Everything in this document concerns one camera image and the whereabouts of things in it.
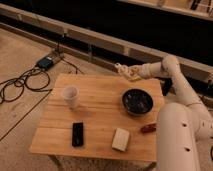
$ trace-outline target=floor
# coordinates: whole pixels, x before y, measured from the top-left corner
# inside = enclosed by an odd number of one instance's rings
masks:
[[[32,68],[37,60],[50,51],[50,47],[0,29],[0,82],[21,75],[24,71]],[[77,65],[86,74],[116,75],[116,73],[112,71],[67,54],[65,54],[65,59]],[[73,71],[74,69],[67,64],[63,62],[58,63],[49,71],[51,77],[49,87],[53,87],[54,81],[59,73],[70,73]],[[36,78],[35,80],[31,80],[31,82],[32,85],[40,85],[43,83],[43,78]],[[13,97],[14,91],[18,90],[8,90],[10,97]],[[0,137],[5,135],[43,96],[44,93],[32,93],[26,90],[19,100],[0,105]],[[174,100],[175,97],[171,94],[166,97],[166,102]],[[57,170],[57,167],[49,157],[30,154],[28,151],[46,101],[47,99],[40,103],[0,142],[1,171]],[[198,143],[201,168],[203,171],[213,169],[213,163],[209,156],[209,150],[212,144],[212,141]],[[142,171],[148,164],[133,161],[76,157],[59,157],[59,160],[64,170],[69,171]]]

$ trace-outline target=white paper cup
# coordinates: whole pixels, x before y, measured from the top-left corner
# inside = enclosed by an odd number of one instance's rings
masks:
[[[76,87],[65,87],[61,92],[61,96],[67,102],[70,109],[74,109],[78,106],[79,91]]]

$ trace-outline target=white sponge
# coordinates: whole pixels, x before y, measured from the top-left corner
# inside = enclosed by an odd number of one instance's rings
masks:
[[[126,151],[129,137],[130,137],[129,131],[117,128],[113,138],[112,148],[120,151]]]

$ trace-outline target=wooden table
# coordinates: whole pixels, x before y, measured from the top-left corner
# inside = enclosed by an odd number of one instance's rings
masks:
[[[80,92],[79,106],[75,110],[70,110],[60,96],[68,85],[76,86]],[[126,113],[121,98],[130,88],[143,89],[152,96],[154,106],[149,113],[141,117]],[[143,135],[140,128],[156,122],[163,104],[157,79],[129,82],[120,76],[61,74],[38,124],[30,152],[155,162],[156,133]],[[73,148],[72,123],[81,121],[84,122],[85,144],[82,148]],[[131,134],[126,152],[111,148],[117,127]]]

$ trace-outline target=black bowl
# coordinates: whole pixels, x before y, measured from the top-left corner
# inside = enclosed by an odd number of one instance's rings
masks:
[[[141,116],[153,107],[152,97],[141,89],[130,89],[122,97],[122,102],[127,112],[133,116]]]

